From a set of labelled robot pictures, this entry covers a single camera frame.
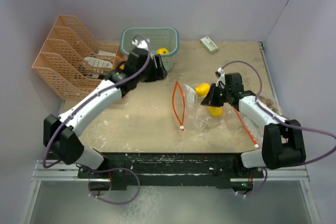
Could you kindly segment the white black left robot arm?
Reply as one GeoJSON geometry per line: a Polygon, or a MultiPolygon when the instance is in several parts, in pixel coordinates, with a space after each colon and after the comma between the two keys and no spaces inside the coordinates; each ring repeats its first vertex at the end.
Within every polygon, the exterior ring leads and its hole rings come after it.
{"type": "Polygon", "coordinates": [[[48,152],[67,165],[78,164],[89,168],[96,178],[108,172],[109,161],[100,152],[85,147],[79,140],[84,129],[107,107],[121,100],[139,82],[154,82],[167,76],[159,54],[135,47],[123,67],[116,67],[99,85],[72,109],[59,116],[44,119],[43,144],[48,152]]]}

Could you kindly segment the yellow fake lemon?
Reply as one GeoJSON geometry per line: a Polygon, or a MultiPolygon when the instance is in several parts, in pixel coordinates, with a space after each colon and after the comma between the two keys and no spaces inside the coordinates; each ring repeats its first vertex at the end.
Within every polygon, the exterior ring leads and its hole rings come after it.
{"type": "Polygon", "coordinates": [[[156,53],[159,55],[168,54],[170,51],[167,48],[159,48],[156,53]]]}

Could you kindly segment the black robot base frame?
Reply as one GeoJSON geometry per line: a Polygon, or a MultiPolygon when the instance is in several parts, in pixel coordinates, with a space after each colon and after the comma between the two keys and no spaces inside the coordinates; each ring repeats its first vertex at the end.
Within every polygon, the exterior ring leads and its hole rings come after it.
{"type": "Polygon", "coordinates": [[[105,152],[107,162],[98,171],[82,165],[74,169],[80,179],[111,183],[112,190],[128,186],[209,186],[252,190],[253,180],[264,174],[245,168],[239,153],[123,153],[105,152]]]}

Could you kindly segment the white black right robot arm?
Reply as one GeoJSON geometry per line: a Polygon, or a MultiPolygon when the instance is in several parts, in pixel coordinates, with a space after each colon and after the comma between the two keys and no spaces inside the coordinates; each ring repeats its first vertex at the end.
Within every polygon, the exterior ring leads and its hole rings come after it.
{"type": "Polygon", "coordinates": [[[211,84],[201,105],[222,107],[228,103],[263,130],[261,149],[241,153],[241,160],[234,164],[233,170],[238,177],[246,177],[255,167],[292,167],[306,160],[302,130],[289,127],[300,126],[297,120],[288,121],[259,103],[252,91],[244,89],[238,72],[217,71],[215,74],[218,80],[211,84]]]}

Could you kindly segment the yellow fake pear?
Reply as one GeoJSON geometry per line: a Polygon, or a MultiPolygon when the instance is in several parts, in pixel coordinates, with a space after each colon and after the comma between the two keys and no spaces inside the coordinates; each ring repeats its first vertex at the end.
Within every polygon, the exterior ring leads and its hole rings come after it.
{"type": "Polygon", "coordinates": [[[195,92],[200,97],[206,96],[210,90],[211,85],[209,83],[201,83],[195,88],[195,92]]]}

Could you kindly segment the clear zip bag red seal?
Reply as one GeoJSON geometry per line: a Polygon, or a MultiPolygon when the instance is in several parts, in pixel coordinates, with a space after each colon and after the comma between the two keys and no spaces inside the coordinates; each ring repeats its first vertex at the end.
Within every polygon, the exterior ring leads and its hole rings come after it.
{"type": "Polygon", "coordinates": [[[197,95],[195,89],[191,86],[186,84],[180,84],[178,81],[175,82],[172,93],[172,108],[175,117],[179,122],[181,131],[200,129],[202,125],[212,116],[209,113],[208,106],[201,105],[200,98],[205,97],[206,96],[200,97],[199,95],[197,95]],[[182,98],[181,116],[179,116],[177,108],[175,106],[175,97],[178,91],[181,94],[177,97],[182,98]]]}

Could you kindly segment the yellow fake fruit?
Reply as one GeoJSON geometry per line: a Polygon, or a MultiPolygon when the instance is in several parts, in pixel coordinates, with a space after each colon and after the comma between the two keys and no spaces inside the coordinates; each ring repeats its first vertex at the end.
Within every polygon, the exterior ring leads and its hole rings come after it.
{"type": "Polygon", "coordinates": [[[208,110],[209,110],[209,113],[212,116],[219,117],[219,116],[223,115],[223,108],[222,107],[209,106],[208,110]]]}

